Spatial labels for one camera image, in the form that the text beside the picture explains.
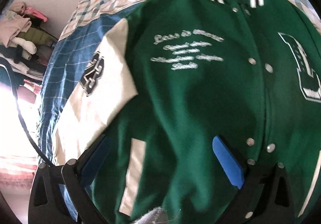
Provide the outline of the green white varsity jacket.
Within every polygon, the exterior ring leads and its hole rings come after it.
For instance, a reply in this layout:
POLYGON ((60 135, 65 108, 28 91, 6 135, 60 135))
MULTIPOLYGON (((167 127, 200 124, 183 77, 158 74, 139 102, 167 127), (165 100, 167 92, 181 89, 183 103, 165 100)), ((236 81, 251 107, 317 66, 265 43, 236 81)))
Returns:
POLYGON ((112 140, 92 200, 110 223, 154 208, 215 223, 234 173, 283 164, 295 223, 319 223, 320 33, 288 0, 147 0, 102 38, 61 113, 58 165, 112 140))

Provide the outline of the pile of clothes on rack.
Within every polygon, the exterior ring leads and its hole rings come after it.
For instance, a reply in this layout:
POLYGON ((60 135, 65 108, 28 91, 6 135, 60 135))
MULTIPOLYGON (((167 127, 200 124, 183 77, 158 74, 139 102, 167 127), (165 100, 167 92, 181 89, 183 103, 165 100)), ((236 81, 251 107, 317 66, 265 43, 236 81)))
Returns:
POLYGON ((1 18, 1 57, 14 72, 42 81, 58 40, 40 28, 47 17, 24 2, 15 2, 1 18))

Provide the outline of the blue striped duvet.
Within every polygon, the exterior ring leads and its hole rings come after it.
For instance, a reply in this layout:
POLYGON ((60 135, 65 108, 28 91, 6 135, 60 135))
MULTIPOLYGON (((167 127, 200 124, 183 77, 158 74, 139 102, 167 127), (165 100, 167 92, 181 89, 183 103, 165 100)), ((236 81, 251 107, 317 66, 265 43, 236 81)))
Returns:
POLYGON ((112 148, 89 190, 101 218, 129 223, 139 201, 152 106, 145 91, 145 50, 136 50, 143 3, 104 14, 60 40, 41 92, 39 145, 54 167, 77 160, 102 134, 112 148))

